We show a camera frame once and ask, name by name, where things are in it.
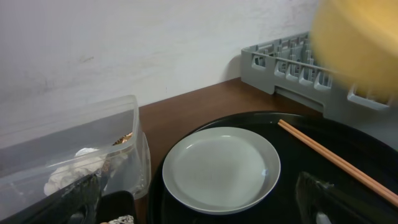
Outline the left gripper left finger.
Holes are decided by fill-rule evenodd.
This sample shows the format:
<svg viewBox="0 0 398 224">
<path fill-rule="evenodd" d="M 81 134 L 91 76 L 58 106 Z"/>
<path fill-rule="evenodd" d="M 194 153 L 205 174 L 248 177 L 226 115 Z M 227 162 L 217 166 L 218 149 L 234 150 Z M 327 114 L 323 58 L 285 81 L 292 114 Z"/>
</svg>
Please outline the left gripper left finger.
<svg viewBox="0 0 398 224">
<path fill-rule="evenodd" d="M 100 182 L 97 175 L 90 174 L 1 220 L 1 223 L 94 223 L 100 199 Z"/>
</svg>

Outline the food scraps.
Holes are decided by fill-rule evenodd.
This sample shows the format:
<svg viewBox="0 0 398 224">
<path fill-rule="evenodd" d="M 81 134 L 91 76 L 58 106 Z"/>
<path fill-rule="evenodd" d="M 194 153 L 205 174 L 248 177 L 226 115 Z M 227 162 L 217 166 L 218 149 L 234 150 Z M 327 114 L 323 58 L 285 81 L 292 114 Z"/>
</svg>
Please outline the food scraps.
<svg viewBox="0 0 398 224">
<path fill-rule="evenodd" d="M 134 217 L 132 215 L 125 215 L 100 224 L 134 224 Z"/>
</svg>

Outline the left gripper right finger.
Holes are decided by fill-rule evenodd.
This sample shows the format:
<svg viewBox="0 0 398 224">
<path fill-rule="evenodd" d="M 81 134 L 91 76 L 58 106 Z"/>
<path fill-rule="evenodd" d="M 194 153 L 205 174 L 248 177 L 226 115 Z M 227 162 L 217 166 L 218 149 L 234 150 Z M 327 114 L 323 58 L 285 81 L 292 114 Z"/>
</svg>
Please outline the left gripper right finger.
<svg viewBox="0 0 398 224">
<path fill-rule="evenodd" d="M 301 172 L 295 200 L 302 223 L 397 223 L 397 209 L 372 191 Z"/>
</svg>

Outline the yellow bowl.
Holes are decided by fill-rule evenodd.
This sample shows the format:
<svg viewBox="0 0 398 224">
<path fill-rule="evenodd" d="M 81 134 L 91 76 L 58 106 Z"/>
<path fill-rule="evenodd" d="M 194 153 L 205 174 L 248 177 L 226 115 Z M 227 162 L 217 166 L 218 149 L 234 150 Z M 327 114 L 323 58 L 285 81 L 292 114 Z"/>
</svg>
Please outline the yellow bowl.
<svg viewBox="0 0 398 224">
<path fill-rule="evenodd" d="M 310 41 L 342 85 L 397 96 L 397 0 L 322 0 Z"/>
</svg>

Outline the white tissue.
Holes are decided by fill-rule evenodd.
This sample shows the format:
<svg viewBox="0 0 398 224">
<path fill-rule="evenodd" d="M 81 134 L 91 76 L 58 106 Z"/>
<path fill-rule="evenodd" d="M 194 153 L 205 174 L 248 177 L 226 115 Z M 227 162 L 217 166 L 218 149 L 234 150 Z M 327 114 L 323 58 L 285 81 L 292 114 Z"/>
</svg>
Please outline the white tissue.
<svg viewBox="0 0 398 224">
<path fill-rule="evenodd" d="M 50 175 L 48 182 L 44 185 L 44 194 L 46 196 L 54 194 L 89 174 L 96 174 L 99 177 L 103 193 L 110 194 L 115 191 L 116 173 L 127 159 L 126 153 L 116 154 L 115 156 L 107 154 L 59 167 Z"/>
</svg>

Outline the gold snack wrapper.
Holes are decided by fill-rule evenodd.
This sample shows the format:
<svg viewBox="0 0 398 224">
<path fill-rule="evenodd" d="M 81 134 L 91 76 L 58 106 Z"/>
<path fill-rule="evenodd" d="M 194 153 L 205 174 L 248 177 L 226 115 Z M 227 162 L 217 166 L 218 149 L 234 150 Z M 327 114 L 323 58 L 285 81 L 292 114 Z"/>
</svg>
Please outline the gold snack wrapper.
<svg viewBox="0 0 398 224">
<path fill-rule="evenodd" d="M 131 137 L 132 137 L 132 133 L 129 133 L 129 134 L 127 134 L 127 135 L 125 135 L 125 136 L 119 138 L 115 143 L 113 143 L 113 146 L 118 145 L 118 144 L 125 143 L 125 142 L 127 142 Z M 102 166 L 102 169 L 101 169 L 102 172 L 108 173 L 108 172 L 111 170 L 111 159 L 112 159 L 112 157 L 113 157 L 113 156 L 111 156 L 111 155 L 108 155 L 108 156 L 106 157 L 106 160 L 105 160 L 105 162 L 104 162 L 104 164 L 103 164 L 103 166 Z"/>
</svg>

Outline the grey plate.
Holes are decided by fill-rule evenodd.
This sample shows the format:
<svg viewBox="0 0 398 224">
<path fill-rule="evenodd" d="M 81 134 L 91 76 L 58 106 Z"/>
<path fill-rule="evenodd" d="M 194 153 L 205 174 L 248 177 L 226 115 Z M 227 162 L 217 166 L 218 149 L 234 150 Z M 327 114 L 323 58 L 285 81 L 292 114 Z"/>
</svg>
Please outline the grey plate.
<svg viewBox="0 0 398 224">
<path fill-rule="evenodd" d="M 165 188 L 184 206 L 209 215 L 245 211 L 276 186 L 281 172 L 275 147 L 242 128 L 217 127 L 188 135 L 162 166 Z"/>
</svg>

